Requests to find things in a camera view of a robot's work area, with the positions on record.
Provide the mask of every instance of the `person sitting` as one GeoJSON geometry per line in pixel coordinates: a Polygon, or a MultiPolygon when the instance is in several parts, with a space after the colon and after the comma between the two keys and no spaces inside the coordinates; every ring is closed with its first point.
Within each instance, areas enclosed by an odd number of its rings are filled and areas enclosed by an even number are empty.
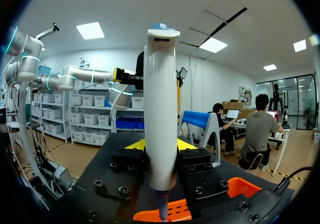
{"type": "Polygon", "coordinates": [[[259,94],[255,101],[257,111],[250,113],[246,118],[245,142],[241,148],[240,155],[242,160],[251,163],[258,154],[262,154],[263,158],[260,167],[261,171],[264,172],[268,168],[270,156],[269,134],[270,132],[282,133],[283,128],[272,115],[266,113],[266,108],[269,104],[268,95],[259,94]]]}
{"type": "MultiPolygon", "coordinates": [[[[218,124],[220,128],[220,140],[225,140],[225,156],[233,155],[235,153],[235,147],[234,147],[234,135],[232,133],[232,128],[230,127],[236,119],[232,119],[231,122],[228,124],[225,124],[221,118],[222,113],[224,112],[223,105],[220,103],[216,103],[213,108],[212,112],[209,113],[216,113],[216,116],[218,118],[218,124]]],[[[208,143],[212,142],[214,140],[214,136],[210,136],[208,143]]]]}

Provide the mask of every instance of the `laptop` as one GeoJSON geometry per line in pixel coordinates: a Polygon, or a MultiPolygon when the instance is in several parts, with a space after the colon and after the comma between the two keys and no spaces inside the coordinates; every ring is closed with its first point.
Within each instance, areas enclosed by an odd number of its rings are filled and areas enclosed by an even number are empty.
{"type": "Polygon", "coordinates": [[[278,121],[278,112],[277,111],[266,111],[266,113],[269,113],[273,116],[273,118],[278,121]]]}
{"type": "Polygon", "coordinates": [[[229,109],[224,120],[231,121],[234,118],[238,118],[239,110],[229,109]]]}

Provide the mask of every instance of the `black hair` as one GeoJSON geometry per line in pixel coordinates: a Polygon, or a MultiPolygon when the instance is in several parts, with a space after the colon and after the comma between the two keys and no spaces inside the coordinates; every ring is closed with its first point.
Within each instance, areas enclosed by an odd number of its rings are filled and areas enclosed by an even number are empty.
{"type": "Polygon", "coordinates": [[[255,101],[255,107],[257,110],[264,110],[269,104],[269,98],[266,94],[259,94],[257,97],[255,97],[255,101]]]}
{"type": "Polygon", "coordinates": [[[212,112],[217,113],[217,112],[220,111],[220,109],[223,110],[223,108],[224,108],[224,107],[223,107],[222,104],[216,103],[216,104],[213,106],[213,108],[212,108],[212,112]]]}

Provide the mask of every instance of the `orange tray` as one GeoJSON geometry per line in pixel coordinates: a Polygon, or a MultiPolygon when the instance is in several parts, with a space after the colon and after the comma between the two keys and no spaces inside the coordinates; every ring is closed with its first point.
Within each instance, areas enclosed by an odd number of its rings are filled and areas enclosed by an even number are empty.
{"type": "MultiPolygon", "coordinates": [[[[228,195],[234,198],[240,194],[245,195],[246,198],[251,197],[261,190],[261,188],[247,182],[242,178],[231,178],[228,180],[228,195]]],[[[187,202],[185,199],[168,203],[168,222],[177,222],[191,220],[191,213],[188,210],[187,202]]],[[[133,220],[140,222],[154,222],[160,223],[159,209],[152,211],[138,212],[134,215],[133,220]]]]}

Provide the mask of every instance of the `glass wall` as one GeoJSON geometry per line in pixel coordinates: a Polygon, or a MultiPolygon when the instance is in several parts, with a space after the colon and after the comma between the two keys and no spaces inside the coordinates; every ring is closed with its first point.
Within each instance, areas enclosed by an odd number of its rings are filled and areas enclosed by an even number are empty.
{"type": "MultiPolygon", "coordinates": [[[[313,75],[292,77],[258,83],[257,94],[265,93],[269,99],[273,98],[275,84],[278,85],[279,98],[282,99],[283,108],[288,109],[288,124],[294,129],[311,130],[316,126],[316,87],[313,75]]],[[[278,121],[283,122],[282,105],[277,103],[279,112],[278,121]]]]}

